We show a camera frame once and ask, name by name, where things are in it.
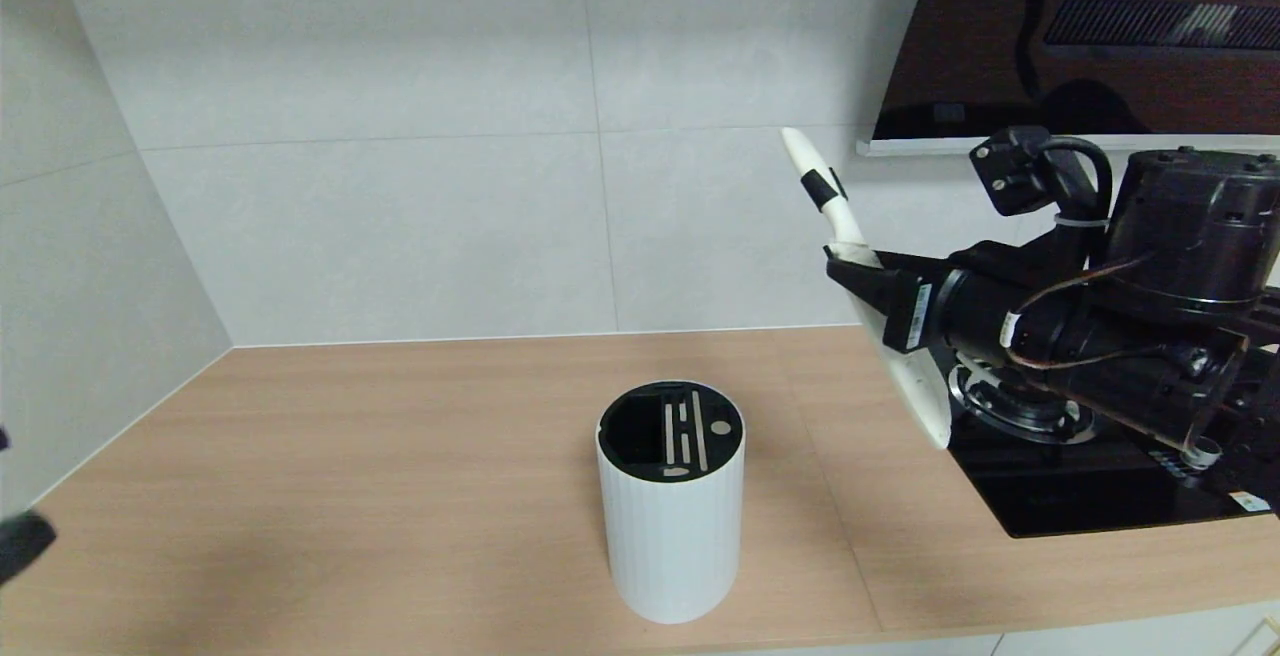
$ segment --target white cylindrical container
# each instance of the white cylindrical container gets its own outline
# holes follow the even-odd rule
[[[600,416],[595,455],[609,570],[636,614],[680,624],[728,594],[742,533],[745,451],[737,407],[699,383],[634,388]]]

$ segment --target black tape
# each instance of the black tape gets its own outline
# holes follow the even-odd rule
[[[831,169],[831,179],[836,183],[836,188],[832,188],[827,183],[827,178],[823,178],[817,169],[809,169],[809,173],[800,177],[800,186],[809,192],[809,199],[813,200],[813,205],[822,210],[827,205],[827,201],[835,199],[836,196],[849,196],[845,193],[845,184],[840,182],[840,177],[836,176],[836,169]]]

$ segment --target white cabinet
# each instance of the white cabinet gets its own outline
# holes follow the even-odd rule
[[[995,656],[1271,656],[1280,602],[1069,629],[1007,633]]]
[[[910,641],[900,643],[864,643],[854,646],[818,646],[813,648],[776,648],[741,651],[714,656],[991,656],[1000,634]]]

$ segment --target black object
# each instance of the black object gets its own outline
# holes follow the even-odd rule
[[[742,443],[742,416],[721,392],[686,381],[627,391],[600,416],[600,450],[644,480],[694,480],[714,473]]]
[[[1075,154],[1094,163],[1098,190]],[[993,509],[1021,510],[1010,533],[1244,512],[1234,491],[1280,504],[1280,366],[1262,350],[1280,343],[1280,290],[1266,286],[1276,160],[1134,154],[1107,227],[1111,172],[1096,145],[1020,127],[970,158],[1000,213],[1053,202],[1057,226],[947,259],[879,252],[884,269],[828,255],[827,273],[886,315],[886,346],[927,346],[943,365],[964,355],[951,388],[975,418],[956,419],[951,451]],[[1202,438],[1225,447],[1221,465],[1175,478],[1165,461]],[[1092,516],[1028,516],[1066,498],[1038,491],[1062,483]],[[1151,507],[1135,505],[1143,495]]]
[[[54,525],[36,511],[0,521],[0,586],[26,570],[56,538]]]

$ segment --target wire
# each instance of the wire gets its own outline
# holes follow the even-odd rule
[[[1108,277],[1108,275],[1111,275],[1114,273],[1119,273],[1119,272],[1123,272],[1125,269],[1133,268],[1133,266],[1135,266],[1135,265],[1146,261],[1149,258],[1151,258],[1151,254],[1143,254],[1142,256],[1138,256],[1135,259],[1129,259],[1128,261],[1120,261],[1117,264],[1107,264],[1105,266],[1098,266],[1096,269],[1082,270],[1080,273],[1075,274],[1074,277],[1071,277],[1071,278],[1069,278],[1066,281],[1060,281],[1057,283],[1052,283],[1051,286],[1046,286],[1046,287],[1041,288],[1039,291],[1037,291],[1036,293],[1032,293],[1030,296],[1027,297],[1025,301],[1023,301],[1023,304],[1020,306],[1018,306],[1016,309],[1014,309],[1012,313],[1015,315],[1020,315],[1032,304],[1034,304],[1036,301],[1042,300],[1043,297],[1048,296],[1052,292],[1061,291],[1064,288],[1070,288],[1073,286],[1080,286],[1083,283],[1089,283],[1092,281],[1097,281],[1100,278]]]
[[[1098,220],[1108,218],[1111,215],[1111,191],[1115,177],[1111,173],[1111,161],[1107,160],[1106,151],[1092,141],[1084,141],[1084,138],[1074,136],[1053,136],[1036,145],[1036,155],[1055,150],[1075,151],[1075,154],[1083,154],[1089,159],[1098,177],[1098,205],[1094,218]]]
[[[1048,296],[1050,293],[1055,293],[1057,291],[1062,291],[1064,288],[1071,288],[1073,286],[1084,286],[1084,284],[1087,284],[1089,282],[1093,282],[1093,281],[1097,281],[1100,278],[1106,278],[1106,277],[1108,277],[1111,274],[1115,274],[1115,273],[1119,273],[1121,270],[1133,268],[1133,266],[1135,266],[1135,265],[1146,261],[1149,258],[1151,258],[1151,254],[1143,254],[1142,256],[1138,256],[1135,259],[1129,259],[1128,261],[1120,261],[1117,264],[1107,264],[1105,266],[1098,266],[1096,269],[1083,270],[1083,272],[1078,273],[1076,275],[1074,275],[1074,277],[1071,277],[1071,278],[1069,278],[1066,281],[1060,281],[1057,283],[1052,283],[1051,286],[1046,286],[1046,287],[1041,288],[1039,291],[1037,291],[1036,293],[1032,293],[1028,297],[1028,300],[1023,301],[1023,304],[1020,306],[1018,306],[1016,309],[1011,310],[1010,313],[1012,315],[1015,315],[1015,316],[1020,316],[1023,313],[1027,311],[1028,308],[1030,308],[1037,301],[1042,300],[1044,296]],[[1074,361],[1039,361],[1039,360],[1036,360],[1036,359],[1028,359],[1028,356],[1021,356],[1016,351],[1014,351],[1014,347],[1011,345],[1005,347],[1005,354],[1009,356],[1010,361],[1014,361],[1015,364],[1018,364],[1020,366],[1027,366],[1027,368],[1037,369],[1037,370],[1042,370],[1042,372],[1050,372],[1050,370],[1057,370],[1057,369],[1070,369],[1070,368],[1074,368],[1074,366],[1083,366],[1083,365],[1088,365],[1088,364],[1097,364],[1097,363],[1101,363],[1101,361],[1110,361],[1112,359],[1128,359],[1128,357],[1132,357],[1132,356],[1148,356],[1148,355],[1160,352],[1160,350],[1161,350],[1160,346],[1144,346],[1144,347],[1140,347],[1140,348],[1121,348],[1119,351],[1110,351],[1107,354],[1101,354],[1101,355],[1097,355],[1097,356],[1087,356],[1084,359],[1078,359],[1078,360],[1074,360]]]
[[[1133,356],[1151,356],[1160,352],[1160,346],[1144,346],[1142,348],[1124,348],[1120,351],[1111,351],[1108,354],[1102,354],[1098,356],[1088,356],[1088,359],[1079,359],[1075,361],[1037,361],[1036,359],[1028,359],[1025,356],[1019,356],[1011,348],[1005,350],[1009,354],[1009,360],[1030,369],[1038,369],[1042,372],[1051,372],[1057,369],[1071,369],[1075,366],[1084,366],[1088,364],[1097,364],[1101,361],[1110,361],[1112,359],[1129,359]]]

